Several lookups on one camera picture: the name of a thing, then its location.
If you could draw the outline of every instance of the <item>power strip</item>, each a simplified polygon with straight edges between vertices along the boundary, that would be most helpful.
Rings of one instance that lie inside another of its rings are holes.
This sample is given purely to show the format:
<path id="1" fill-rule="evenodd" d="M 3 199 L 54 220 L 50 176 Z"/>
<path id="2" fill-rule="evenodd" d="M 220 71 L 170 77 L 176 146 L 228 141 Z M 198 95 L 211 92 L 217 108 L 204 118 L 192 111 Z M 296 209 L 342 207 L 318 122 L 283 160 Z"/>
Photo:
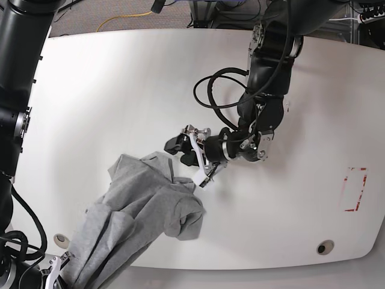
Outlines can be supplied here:
<path id="1" fill-rule="evenodd" d="M 371 23 L 385 17 L 385 1 L 374 4 L 360 4 L 363 12 L 358 16 L 359 23 Z"/>

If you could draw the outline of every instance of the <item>round hole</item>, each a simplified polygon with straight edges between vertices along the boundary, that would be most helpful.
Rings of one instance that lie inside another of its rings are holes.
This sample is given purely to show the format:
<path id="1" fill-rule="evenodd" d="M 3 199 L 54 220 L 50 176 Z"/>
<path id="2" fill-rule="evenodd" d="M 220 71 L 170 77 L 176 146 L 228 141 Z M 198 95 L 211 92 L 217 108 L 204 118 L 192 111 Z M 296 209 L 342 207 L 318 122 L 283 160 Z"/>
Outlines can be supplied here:
<path id="1" fill-rule="evenodd" d="M 325 246 L 321 245 L 320 247 L 318 247 L 318 253 L 322 254 L 323 252 L 325 252 Z"/>
<path id="2" fill-rule="evenodd" d="M 54 236 L 54 242 L 58 247 L 62 249 L 68 249 L 68 246 L 70 244 L 70 240 L 63 234 L 56 234 Z"/>
<path id="3" fill-rule="evenodd" d="M 319 255 L 328 255 L 334 249 L 334 242 L 331 240 L 323 241 L 317 247 L 317 253 Z"/>

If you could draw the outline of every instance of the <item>cloth fold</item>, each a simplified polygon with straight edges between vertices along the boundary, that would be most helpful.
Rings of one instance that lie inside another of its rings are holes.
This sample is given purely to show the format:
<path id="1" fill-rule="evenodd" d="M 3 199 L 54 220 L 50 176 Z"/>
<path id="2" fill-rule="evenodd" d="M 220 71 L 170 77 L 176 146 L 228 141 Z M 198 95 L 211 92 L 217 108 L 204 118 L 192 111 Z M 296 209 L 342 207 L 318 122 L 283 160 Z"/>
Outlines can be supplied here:
<path id="1" fill-rule="evenodd" d="M 154 153 L 121 155 L 108 170 L 108 192 L 86 212 L 62 277 L 74 289 L 97 289 L 121 266 L 131 265 L 163 232 L 179 240 L 199 236 L 201 201 L 190 179 L 175 178 L 172 160 Z"/>

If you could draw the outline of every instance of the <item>metal bracket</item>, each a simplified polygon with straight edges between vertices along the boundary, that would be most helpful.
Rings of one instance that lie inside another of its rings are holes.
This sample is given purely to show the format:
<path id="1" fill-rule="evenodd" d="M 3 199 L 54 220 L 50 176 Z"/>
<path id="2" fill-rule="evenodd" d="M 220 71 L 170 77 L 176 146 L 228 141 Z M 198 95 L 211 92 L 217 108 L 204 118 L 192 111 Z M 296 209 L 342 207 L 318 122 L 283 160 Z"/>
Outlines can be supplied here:
<path id="1" fill-rule="evenodd" d="M 49 263 L 51 264 L 51 272 L 47 277 L 45 289 L 54 289 L 54 283 L 60 274 L 61 258 L 54 257 Z"/>
<path id="2" fill-rule="evenodd" d="M 248 71 L 250 71 L 251 68 L 251 59 L 253 58 L 254 51 L 262 46 L 264 40 L 265 30 L 263 28 L 262 22 L 257 22 L 254 26 L 253 34 L 251 35 L 250 46 L 248 47 Z"/>
<path id="3" fill-rule="evenodd" d="M 193 176 L 192 181 L 195 183 L 195 185 L 203 188 L 219 171 L 219 167 L 213 165 L 205 157 L 204 150 L 199 146 L 199 144 L 203 144 L 203 142 L 211 136 L 211 130 L 209 128 L 199 130 L 192 125 L 188 125 L 182 130 L 182 133 L 188 135 L 191 146 L 194 149 L 198 159 L 199 171 Z"/>
<path id="4" fill-rule="evenodd" d="M 268 158 L 270 145 L 274 138 L 274 131 L 259 131 L 258 159 L 265 161 Z"/>

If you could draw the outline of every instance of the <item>yellow cable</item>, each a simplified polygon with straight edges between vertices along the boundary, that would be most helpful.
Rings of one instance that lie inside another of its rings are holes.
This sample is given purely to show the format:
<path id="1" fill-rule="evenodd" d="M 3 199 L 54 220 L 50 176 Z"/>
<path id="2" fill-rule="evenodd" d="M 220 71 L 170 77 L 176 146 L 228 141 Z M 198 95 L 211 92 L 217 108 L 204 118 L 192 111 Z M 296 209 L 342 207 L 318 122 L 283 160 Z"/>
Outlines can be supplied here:
<path id="1" fill-rule="evenodd" d="M 103 25 L 105 25 L 108 21 L 111 21 L 111 20 L 114 20 L 114 19 L 117 19 L 117 18 L 127 18 L 127 17 L 139 17 L 139 16 L 146 16 L 146 15 L 150 15 L 152 12 L 147 12 L 147 13 L 143 13 L 143 14 L 133 14 L 133 15 L 119 15 L 119 16 L 115 16 L 115 17 L 112 17 L 112 18 L 109 18 L 107 19 L 105 22 L 103 22 L 102 24 L 99 25 L 99 27 L 97 28 L 96 32 L 99 32 L 99 30 L 101 29 L 101 27 Z"/>

